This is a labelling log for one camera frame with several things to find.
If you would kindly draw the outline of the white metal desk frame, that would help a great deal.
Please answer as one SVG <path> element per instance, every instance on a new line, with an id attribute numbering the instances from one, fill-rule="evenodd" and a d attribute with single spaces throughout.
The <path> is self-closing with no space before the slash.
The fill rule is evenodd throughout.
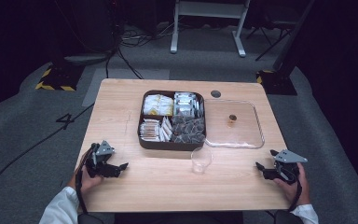
<path id="1" fill-rule="evenodd" d="M 239 56 L 244 58 L 246 56 L 246 51 L 241 42 L 241 31 L 245 22 L 250 1 L 251 0 L 244 0 L 243 3 L 229 4 L 175 0 L 173 13 L 173 33 L 170 52 L 174 54 L 178 50 L 180 16 L 236 19 L 239 22 L 237 29 L 232 32 L 232 37 Z"/>

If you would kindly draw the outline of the clear lid with wooden knob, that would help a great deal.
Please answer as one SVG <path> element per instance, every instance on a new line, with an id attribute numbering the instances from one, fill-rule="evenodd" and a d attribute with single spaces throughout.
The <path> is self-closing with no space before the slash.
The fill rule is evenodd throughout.
<path id="1" fill-rule="evenodd" d="M 261 148 L 262 132 L 255 106 L 248 101 L 205 101 L 205 143 L 210 147 Z"/>

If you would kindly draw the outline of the person's dark clothing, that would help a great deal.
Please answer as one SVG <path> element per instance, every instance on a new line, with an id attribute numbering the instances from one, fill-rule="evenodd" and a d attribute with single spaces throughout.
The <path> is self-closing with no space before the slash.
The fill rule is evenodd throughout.
<path id="1" fill-rule="evenodd" d="M 104 224 L 90 214 L 77 217 L 77 224 Z M 114 224 L 244 224 L 242 212 L 116 213 Z M 277 212 L 273 224 L 304 224 L 289 212 Z"/>

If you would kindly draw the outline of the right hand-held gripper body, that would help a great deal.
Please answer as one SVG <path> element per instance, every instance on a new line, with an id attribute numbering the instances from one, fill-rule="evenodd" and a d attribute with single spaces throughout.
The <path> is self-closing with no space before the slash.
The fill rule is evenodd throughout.
<path id="1" fill-rule="evenodd" d="M 294 184 L 299 176 L 297 165 L 308 161 L 306 158 L 288 149 L 283 149 L 280 152 L 272 149 L 270 154 L 274 159 L 275 167 L 272 174 L 273 179 L 280 178 L 280 180 L 289 185 Z"/>

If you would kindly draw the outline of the dark brown compartment box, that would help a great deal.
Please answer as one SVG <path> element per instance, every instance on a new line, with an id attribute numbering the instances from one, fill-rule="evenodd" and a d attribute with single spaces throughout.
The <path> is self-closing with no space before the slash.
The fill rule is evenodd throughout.
<path id="1" fill-rule="evenodd" d="M 138 134 L 138 138 L 139 138 L 139 144 L 141 145 L 141 147 L 146 148 L 146 149 L 192 151 L 193 149 L 196 149 L 198 147 L 202 147 L 204 145 L 204 142 L 200 143 L 200 144 L 174 143 L 172 141 L 172 139 L 169 142 L 161 142 L 161 141 L 159 141 L 159 142 L 151 142 L 151 141 L 145 141 L 140 137 L 139 128 L 140 128 L 141 123 L 144 121 L 144 119 L 156 119 L 156 120 L 159 121 L 159 124 L 161 124 L 162 119 L 164 117 L 167 117 L 169 119 L 171 125 L 172 125 L 172 118 L 175 117 L 173 112 L 172 112 L 171 116 L 146 115 L 143 112 L 145 97 L 147 95 L 152 95 L 152 94 L 161 94 L 161 95 L 168 96 L 168 97 L 170 97 L 170 98 L 172 98 L 174 100 L 174 94 L 176 92 L 177 91 L 157 91 L 157 90 L 152 90 L 152 91 L 147 91 L 144 94 L 143 101 L 142 101 L 142 106 L 141 106 L 138 130 L 137 130 L 137 134 Z"/>

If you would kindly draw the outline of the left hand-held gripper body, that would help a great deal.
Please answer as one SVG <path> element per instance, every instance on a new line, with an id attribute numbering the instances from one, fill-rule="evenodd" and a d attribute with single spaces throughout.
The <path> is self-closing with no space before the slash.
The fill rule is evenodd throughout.
<path id="1" fill-rule="evenodd" d="M 105 140 L 101 144 L 93 143 L 90 149 L 91 153 L 86 159 L 86 167 L 90 177 L 96 175 L 104 177 L 108 171 L 119 171 L 118 166 L 107 163 L 115 150 Z"/>

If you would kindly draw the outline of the person's left hand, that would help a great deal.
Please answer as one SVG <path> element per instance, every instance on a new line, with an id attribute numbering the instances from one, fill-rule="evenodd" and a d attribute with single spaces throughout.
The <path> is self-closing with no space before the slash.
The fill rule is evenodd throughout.
<path id="1" fill-rule="evenodd" d="M 82 166 L 81 168 L 82 171 L 82 181 L 81 181 L 81 193 L 82 194 L 86 194 L 87 192 L 89 192 L 91 189 L 93 189 L 96 186 L 99 186 L 103 183 L 103 177 L 100 175 L 96 175 L 94 177 L 90 177 L 88 171 L 87 171 L 87 167 L 85 165 Z M 78 169 L 76 169 L 76 171 L 74 172 L 73 176 L 71 177 L 71 179 L 69 180 L 69 182 L 67 183 L 68 187 L 71 187 L 72 189 L 76 188 L 76 174 L 78 172 Z"/>

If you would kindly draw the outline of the pile of grey tea bags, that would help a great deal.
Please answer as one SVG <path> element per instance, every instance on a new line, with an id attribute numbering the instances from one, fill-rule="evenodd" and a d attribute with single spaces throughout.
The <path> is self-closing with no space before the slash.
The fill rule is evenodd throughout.
<path id="1" fill-rule="evenodd" d="M 172 118 L 172 141 L 174 143 L 200 144 L 205 139 L 204 118 L 175 116 Z"/>

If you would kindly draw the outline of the pile of brown stick sachets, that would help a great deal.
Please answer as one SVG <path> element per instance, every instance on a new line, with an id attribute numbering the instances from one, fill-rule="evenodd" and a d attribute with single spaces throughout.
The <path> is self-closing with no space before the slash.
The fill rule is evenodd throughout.
<path id="1" fill-rule="evenodd" d="M 140 137 L 145 141 L 160 141 L 160 124 L 156 119 L 144 119 L 140 125 L 139 132 Z"/>

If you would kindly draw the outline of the person's right hand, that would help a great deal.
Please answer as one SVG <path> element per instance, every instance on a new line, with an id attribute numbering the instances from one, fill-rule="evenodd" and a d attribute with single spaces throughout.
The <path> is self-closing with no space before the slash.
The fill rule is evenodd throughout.
<path id="1" fill-rule="evenodd" d="M 301 163 L 298 163 L 297 166 L 299 175 L 296 183 L 289 185 L 279 178 L 273 180 L 282 189 L 286 199 L 293 207 L 310 203 L 310 186 L 304 167 Z"/>

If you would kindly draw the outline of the black folding stand legs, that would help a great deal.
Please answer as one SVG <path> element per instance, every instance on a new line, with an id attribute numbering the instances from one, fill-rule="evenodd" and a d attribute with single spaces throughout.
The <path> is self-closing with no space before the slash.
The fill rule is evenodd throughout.
<path id="1" fill-rule="evenodd" d="M 295 22 L 283 22 L 283 21 L 267 21 L 262 24 L 253 25 L 252 31 L 246 36 L 250 39 L 254 34 L 260 33 L 267 41 L 268 47 L 261 52 L 256 58 L 256 61 L 262 59 L 273 48 L 280 44 L 287 36 L 289 36 L 296 28 Z M 270 37 L 270 32 L 277 31 L 277 37 Z"/>

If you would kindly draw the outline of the pile of silver packets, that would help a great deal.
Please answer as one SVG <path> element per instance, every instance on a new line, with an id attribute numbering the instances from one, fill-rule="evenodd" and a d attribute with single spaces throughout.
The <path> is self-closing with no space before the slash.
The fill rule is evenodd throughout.
<path id="1" fill-rule="evenodd" d="M 175 116 L 201 118 L 203 113 L 203 98 L 196 92 L 178 91 L 174 94 L 173 114 Z"/>

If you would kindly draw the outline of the black yellow striped stand base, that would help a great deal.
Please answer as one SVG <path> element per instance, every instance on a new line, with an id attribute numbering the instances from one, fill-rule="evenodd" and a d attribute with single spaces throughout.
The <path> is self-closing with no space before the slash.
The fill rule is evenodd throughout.
<path id="1" fill-rule="evenodd" d="M 50 64 L 35 88 L 50 91 L 75 91 L 84 69 L 84 66 L 71 65 L 66 68 L 60 68 Z"/>
<path id="2" fill-rule="evenodd" d="M 278 71 L 259 70 L 255 76 L 266 94 L 297 95 L 290 77 L 281 76 Z"/>

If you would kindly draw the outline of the clear plastic cup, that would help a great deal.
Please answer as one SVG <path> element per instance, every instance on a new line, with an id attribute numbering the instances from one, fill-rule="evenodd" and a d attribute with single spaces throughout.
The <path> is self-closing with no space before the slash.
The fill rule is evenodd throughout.
<path id="1" fill-rule="evenodd" d="M 192 172 L 202 175 L 213 161 L 213 153 L 209 148 L 198 147 L 191 153 Z"/>

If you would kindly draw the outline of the row of white paper sachets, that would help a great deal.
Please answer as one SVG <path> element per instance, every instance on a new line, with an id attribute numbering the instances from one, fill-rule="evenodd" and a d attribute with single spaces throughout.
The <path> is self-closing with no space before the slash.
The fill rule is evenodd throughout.
<path id="1" fill-rule="evenodd" d="M 161 142 L 169 142 L 172 139 L 172 125 L 167 117 L 164 117 L 160 124 L 159 139 Z"/>

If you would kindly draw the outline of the pile of yellow white packets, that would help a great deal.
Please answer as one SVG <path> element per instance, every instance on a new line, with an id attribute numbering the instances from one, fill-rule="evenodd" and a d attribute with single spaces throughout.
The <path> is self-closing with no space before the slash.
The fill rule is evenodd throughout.
<path id="1" fill-rule="evenodd" d="M 147 95 L 144 101 L 143 112 L 146 115 L 171 116 L 173 112 L 173 99 L 161 95 Z"/>

